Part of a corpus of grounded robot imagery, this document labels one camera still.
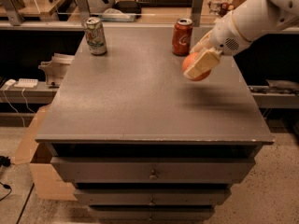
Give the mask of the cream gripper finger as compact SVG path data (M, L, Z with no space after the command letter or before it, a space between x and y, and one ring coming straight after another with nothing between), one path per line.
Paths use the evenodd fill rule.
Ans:
M219 64L220 59L221 52L214 48L198 52L195 61L183 72L183 75L192 80L192 78L199 77L207 71L211 73L211 70Z
M206 33L190 50L190 53L201 52L212 47L210 33Z

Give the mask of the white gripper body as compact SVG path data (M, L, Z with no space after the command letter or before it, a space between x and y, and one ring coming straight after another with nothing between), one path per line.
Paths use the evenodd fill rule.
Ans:
M209 42L215 49L220 50L223 55L232 56L251 45L251 42L238 31L233 12L229 12L215 24L210 31Z

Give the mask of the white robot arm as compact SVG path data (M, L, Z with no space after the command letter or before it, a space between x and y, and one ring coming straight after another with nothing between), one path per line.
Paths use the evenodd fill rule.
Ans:
M260 37L291 27L299 18L299 0L246 0L222 17L192 48L184 76L206 78L221 56L236 55Z

